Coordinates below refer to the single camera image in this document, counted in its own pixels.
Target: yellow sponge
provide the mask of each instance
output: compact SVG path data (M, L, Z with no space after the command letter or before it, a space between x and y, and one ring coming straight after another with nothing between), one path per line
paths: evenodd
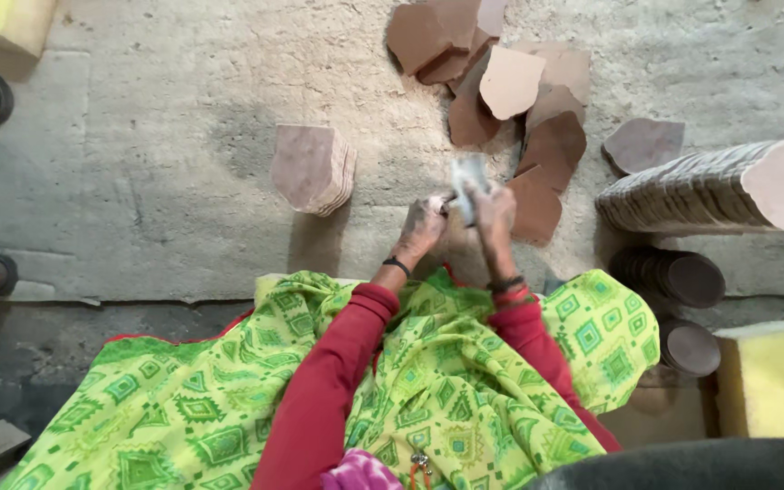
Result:
M722 436L784 437L784 322L715 332Z
M0 0L0 48L41 57L56 0Z

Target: red sleeve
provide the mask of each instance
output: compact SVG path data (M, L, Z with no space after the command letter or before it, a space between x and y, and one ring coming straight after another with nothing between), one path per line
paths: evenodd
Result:
M398 307L398 298L386 288L360 284L353 289L289 381L251 488L321 488L320 474L343 458L344 424L355 389Z
M573 391L571 368L555 341L546 333L540 319L540 304L521 304L489 317L489 324L497 330L498 337L516 350L531 367L536 369L567 402L595 439L607 452L621 451L613 433L602 426L598 419L579 403Z

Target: green printed fabric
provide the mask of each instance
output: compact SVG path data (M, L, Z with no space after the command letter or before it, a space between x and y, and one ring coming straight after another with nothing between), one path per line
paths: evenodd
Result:
M107 343L0 488L247 488L289 378L354 288L311 272L257 286L255 313L221 338ZM407 487L410 456L423 451L436 490L517 488L604 452L485 326L488 293L440 269L400 299L376 376L368 367L356 391L346 447L375 454ZM543 314L593 412L624 405L659 359L655 317L602 271L565 284Z

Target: black wristband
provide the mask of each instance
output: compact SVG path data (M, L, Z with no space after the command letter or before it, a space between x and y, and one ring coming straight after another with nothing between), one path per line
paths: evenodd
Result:
M396 255L392 255L391 258L388 258L385 261L383 261L383 265L397 265L398 267L401 268L401 270L404 271L404 274L407 275L407 278L409 279L410 278L410 269L407 269L407 266L405 266L404 264L398 262L398 259L396 257L397 257Z
M507 290L516 286L518 284L523 284L525 282L525 277L522 275L517 275L516 277L511 277L510 279L504 279L504 281L498 281L497 283L489 283L486 286L486 289L492 292L492 294L497 293L506 293Z

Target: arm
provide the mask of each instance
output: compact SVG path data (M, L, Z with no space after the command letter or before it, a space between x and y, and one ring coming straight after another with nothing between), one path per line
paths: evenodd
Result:
M518 276L510 239L510 228L513 216L516 215L516 199L506 187L496 186L489 194L471 185L467 185L466 189L476 208L477 231L491 281L495 285L509 284L511 279ZM516 284L493 292L492 299L498 313L489 317L489 324L497 330L498 337L517 351L561 395L604 450L621 450L613 434L580 404L573 390L571 368L555 340L544 328L540 319L540 304L527 303L528 296L526 284Z
M449 199L432 196L414 203L389 257L412 270L446 228L443 205ZM338 466L355 389L386 323L398 313L397 293L406 282L402 268L382 265L370 284L353 289L289 381L251 488L320 489L321 473Z

